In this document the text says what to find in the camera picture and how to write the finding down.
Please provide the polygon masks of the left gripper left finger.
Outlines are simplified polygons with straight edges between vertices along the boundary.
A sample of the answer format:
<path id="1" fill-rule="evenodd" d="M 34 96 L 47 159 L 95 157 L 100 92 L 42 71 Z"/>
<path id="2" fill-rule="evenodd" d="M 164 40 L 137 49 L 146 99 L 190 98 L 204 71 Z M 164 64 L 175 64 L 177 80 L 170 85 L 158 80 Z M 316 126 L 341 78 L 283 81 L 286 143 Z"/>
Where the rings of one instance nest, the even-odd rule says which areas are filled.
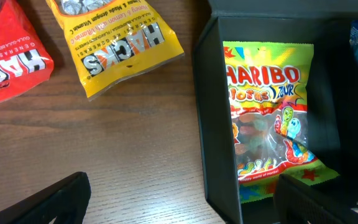
<path id="1" fill-rule="evenodd" d="M 91 197 L 85 172 L 75 172 L 0 211 L 0 223 L 82 223 Z"/>

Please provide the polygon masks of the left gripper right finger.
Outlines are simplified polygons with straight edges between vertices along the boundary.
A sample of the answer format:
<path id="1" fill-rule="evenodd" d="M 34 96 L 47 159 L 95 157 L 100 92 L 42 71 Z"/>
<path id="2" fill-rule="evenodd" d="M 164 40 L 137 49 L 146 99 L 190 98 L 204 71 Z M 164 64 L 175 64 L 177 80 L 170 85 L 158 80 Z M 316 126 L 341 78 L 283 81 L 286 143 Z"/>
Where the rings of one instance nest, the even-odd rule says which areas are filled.
<path id="1" fill-rule="evenodd" d="M 281 224 L 358 224 L 358 213 L 282 174 L 273 195 Z"/>

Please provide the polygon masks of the dark green box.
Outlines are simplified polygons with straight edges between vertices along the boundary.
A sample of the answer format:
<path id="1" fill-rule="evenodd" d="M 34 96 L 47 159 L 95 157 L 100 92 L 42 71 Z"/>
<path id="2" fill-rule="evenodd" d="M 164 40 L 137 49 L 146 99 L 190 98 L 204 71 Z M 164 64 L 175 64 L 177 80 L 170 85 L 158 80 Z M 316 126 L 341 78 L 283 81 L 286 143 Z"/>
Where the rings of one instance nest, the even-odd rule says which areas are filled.
<path id="1" fill-rule="evenodd" d="M 358 223 L 358 1 L 210 1 L 193 52 L 226 223 Z"/>

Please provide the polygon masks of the Haribo gummy worms bag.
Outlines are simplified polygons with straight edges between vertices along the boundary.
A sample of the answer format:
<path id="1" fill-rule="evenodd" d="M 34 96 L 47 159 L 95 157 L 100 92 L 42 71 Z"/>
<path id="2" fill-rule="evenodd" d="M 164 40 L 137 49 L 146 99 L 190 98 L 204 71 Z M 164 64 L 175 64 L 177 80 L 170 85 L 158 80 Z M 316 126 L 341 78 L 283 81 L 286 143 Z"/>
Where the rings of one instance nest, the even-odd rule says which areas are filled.
<path id="1" fill-rule="evenodd" d="M 308 149 L 312 44 L 223 42 L 242 203 L 271 197 L 281 174 L 315 185 L 337 177 Z"/>

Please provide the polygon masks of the red Hacks candy bag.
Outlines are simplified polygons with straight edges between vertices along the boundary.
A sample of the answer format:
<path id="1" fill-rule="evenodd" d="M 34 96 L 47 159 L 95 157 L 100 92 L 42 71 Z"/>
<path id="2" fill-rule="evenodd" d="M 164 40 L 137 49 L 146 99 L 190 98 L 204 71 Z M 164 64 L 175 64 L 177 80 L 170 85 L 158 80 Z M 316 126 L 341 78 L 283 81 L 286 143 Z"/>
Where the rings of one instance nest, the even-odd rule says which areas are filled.
<path id="1" fill-rule="evenodd" d="M 0 0 L 0 103 L 47 81 L 54 62 L 20 5 Z"/>

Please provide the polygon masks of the yellow Hacks candy bag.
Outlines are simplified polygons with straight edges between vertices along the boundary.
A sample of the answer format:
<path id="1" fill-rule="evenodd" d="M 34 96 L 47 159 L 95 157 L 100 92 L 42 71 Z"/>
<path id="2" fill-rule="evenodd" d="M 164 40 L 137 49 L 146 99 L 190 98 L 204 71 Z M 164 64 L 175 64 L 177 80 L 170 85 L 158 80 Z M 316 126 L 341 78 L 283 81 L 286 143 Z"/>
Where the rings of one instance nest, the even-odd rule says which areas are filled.
<path id="1" fill-rule="evenodd" d="M 176 33 L 145 0 L 47 0 L 86 96 L 184 54 Z"/>

